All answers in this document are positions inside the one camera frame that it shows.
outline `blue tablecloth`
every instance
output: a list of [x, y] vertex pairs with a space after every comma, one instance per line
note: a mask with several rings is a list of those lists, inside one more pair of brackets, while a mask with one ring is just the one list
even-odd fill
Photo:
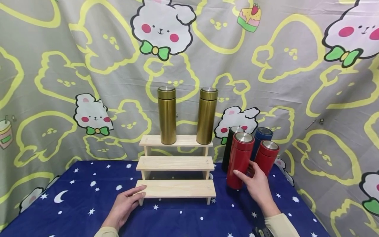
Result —
[[[91, 237], [95, 235], [120, 192], [133, 188], [141, 173], [137, 162], [80, 161], [73, 164], [32, 205], [0, 233], [28, 237]], [[210, 205], [200, 199], [145, 199], [120, 236], [128, 237], [252, 237], [264, 226], [263, 215], [246, 187], [230, 190], [221, 164], [212, 171], [217, 197]], [[201, 172], [152, 172], [155, 179], [202, 178]], [[279, 209], [301, 237], [329, 236], [296, 190], [274, 165], [269, 184]]]

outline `thermos bottle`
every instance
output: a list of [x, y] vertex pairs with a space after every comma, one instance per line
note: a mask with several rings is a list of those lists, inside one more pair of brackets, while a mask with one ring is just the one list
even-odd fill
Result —
[[176, 142], [176, 89], [173, 86], [158, 88], [158, 110], [161, 142], [173, 144]]
[[251, 152], [253, 151], [254, 137], [246, 132], [238, 132], [233, 136], [232, 150], [230, 151], [229, 168], [226, 176], [226, 184], [233, 189], [242, 188], [242, 180], [233, 170], [246, 173], [249, 167]]
[[204, 87], [200, 90], [196, 141], [202, 145], [207, 145], [212, 142], [217, 96], [218, 90], [216, 88]]
[[229, 160], [230, 160], [229, 159], [230, 158], [230, 150], [232, 148], [233, 136], [237, 132], [244, 132], [244, 130], [240, 127], [229, 128], [228, 138], [227, 138], [226, 144], [225, 144], [224, 158], [222, 159], [222, 165], [221, 165], [221, 169], [225, 173], [228, 172]]
[[270, 173], [278, 153], [279, 146], [275, 142], [268, 140], [261, 142], [254, 162], [258, 164], [266, 176]]
[[254, 161], [261, 141], [263, 140], [271, 141], [271, 139], [273, 138], [273, 134], [274, 133], [270, 129], [267, 129], [265, 127], [257, 128], [257, 131], [255, 132], [255, 135], [254, 135], [255, 143], [254, 143], [253, 152], [251, 153], [250, 160]]

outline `left hand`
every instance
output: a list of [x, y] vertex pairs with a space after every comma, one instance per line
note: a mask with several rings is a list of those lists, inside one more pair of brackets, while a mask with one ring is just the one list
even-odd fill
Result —
[[111, 211], [101, 227], [110, 226], [119, 231], [119, 229], [125, 224], [126, 220], [128, 220], [130, 213], [139, 205], [138, 200], [146, 195], [145, 192], [137, 192], [142, 191], [145, 188], [146, 185], [142, 185], [118, 194]]

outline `hand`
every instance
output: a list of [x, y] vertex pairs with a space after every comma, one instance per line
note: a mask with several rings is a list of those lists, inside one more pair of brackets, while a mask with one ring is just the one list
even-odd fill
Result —
[[270, 187], [265, 173], [260, 169], [257, 163], [249, 161], [247, 172], [252, 177], [248, 177], [238, 170], [233, 170], [234, 174], [241, 179], [247, 186], [250, 196], [257, 202], [262, 209], [265, 217], [271, 217], [280, 214], [271, 195]]
[[126, 220], [128, 220], [130, 213], [138, 206], [138, 200], [146, 195], [145, 192], [137, 192], [142, 191], [145, 188], [146, 185], [142, 185], [118, 194], [111, 211], [101, 227], [110, 226], [119, 231], [121, 226], [123, 226]]

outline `black object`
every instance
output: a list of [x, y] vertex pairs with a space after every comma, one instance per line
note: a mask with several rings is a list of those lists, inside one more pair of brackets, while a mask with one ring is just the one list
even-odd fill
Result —
[[228, 172], [230, 151], [232, 149], [233, 136], [237, 132], [244, 132], [244, 130], [240, 127], [229, 128], [228, 138], [226, 140], [226, 145], [225, 145], [225, 150], [224, 150], [224, 158], [222, 159], [222, 165], [221, 165], [221, 169], [224, 172]]

